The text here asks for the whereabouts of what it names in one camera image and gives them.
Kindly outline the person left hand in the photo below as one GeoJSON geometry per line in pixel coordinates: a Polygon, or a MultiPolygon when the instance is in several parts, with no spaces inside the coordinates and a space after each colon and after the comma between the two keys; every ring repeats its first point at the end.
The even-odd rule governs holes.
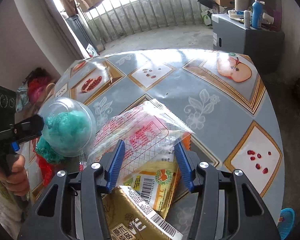
{"type": "Polygon", "coordinates": [[[30,190],[29,179],[25,170],[25,158],[18,154],[18,159],[12,165],[12,172],[9,176],[0,166],[0,181],[6,189],[13,192],[16,196],[24,196],[30,190]]]}

